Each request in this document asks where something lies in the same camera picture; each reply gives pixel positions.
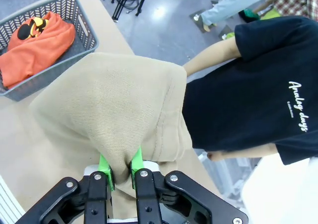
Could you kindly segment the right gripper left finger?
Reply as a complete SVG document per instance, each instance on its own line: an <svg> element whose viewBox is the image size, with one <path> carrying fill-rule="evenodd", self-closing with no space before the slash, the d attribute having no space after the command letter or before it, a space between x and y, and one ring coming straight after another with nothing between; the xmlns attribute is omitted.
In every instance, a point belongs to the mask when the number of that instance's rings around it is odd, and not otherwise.
<svg viewBox="0 0 318 224"><path fill-rule="evenodd" d="M85 224L107 223L106 202L114 190L112 170L100 156L97 170L80 181L61 179L19 220L20 224L71 224L84 216Z"/></svg>

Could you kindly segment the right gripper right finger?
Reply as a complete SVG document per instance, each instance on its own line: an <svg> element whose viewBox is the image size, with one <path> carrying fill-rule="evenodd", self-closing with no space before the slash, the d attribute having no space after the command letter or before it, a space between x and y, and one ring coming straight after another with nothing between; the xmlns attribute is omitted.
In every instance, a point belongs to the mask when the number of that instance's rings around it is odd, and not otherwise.
<svg viewBox="0 0 318 224"><path fill-rule="evenodd" d="M160 204L190 224L246 224L248 216L181 171L162 175L144 167L141 149L131 160L140 224L163 223Z"/></svg>

